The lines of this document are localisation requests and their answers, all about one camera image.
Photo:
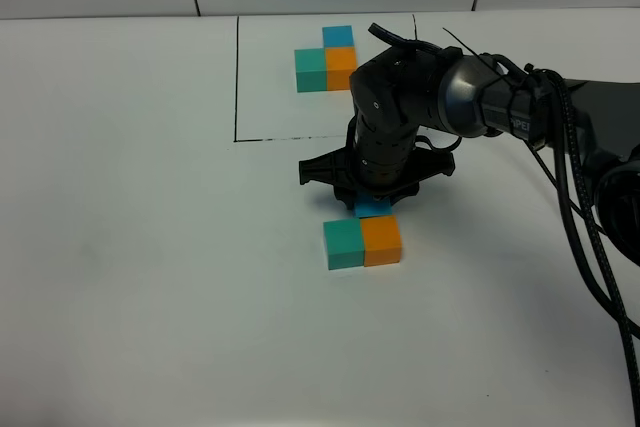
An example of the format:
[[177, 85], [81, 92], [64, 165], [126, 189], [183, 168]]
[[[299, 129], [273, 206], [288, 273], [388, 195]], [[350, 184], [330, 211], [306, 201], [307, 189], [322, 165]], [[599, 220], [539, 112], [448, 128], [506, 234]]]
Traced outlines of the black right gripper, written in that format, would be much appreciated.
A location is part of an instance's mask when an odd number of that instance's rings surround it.
[[455, 170], [450, 151], [420, 148], [417, 137], [415, 124], [385, 133], [355, 116], [348, 124], [343, 147], [299, 162], [299, 181], [332, 186], [336, 200], [349, 210], [360, 197], [396, 204], [417, 195], [422, 181], [440, 174], [450, 176]]

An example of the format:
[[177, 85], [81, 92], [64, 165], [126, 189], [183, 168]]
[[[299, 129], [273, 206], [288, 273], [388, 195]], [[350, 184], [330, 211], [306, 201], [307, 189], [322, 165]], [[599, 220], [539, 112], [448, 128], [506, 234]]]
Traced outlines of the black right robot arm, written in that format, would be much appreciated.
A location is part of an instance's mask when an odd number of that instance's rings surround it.
[[[575, 110], [578, 157], [589, 204], [616, 248], [639, 257], [639, 87], [564, 81]], [[500, 55], [391, 47], [350, 77], [354, 115], [345, 145], [304, 160], [302, 183], [331, 185], [352, 207], [359, 195], [397, 202], [454, 169], [449, 152], [418, 148], [420, 128], [461, 138], [510, 134], [534, 148], [553, 144], [559, 103], [547, 72], [525, 72]]]

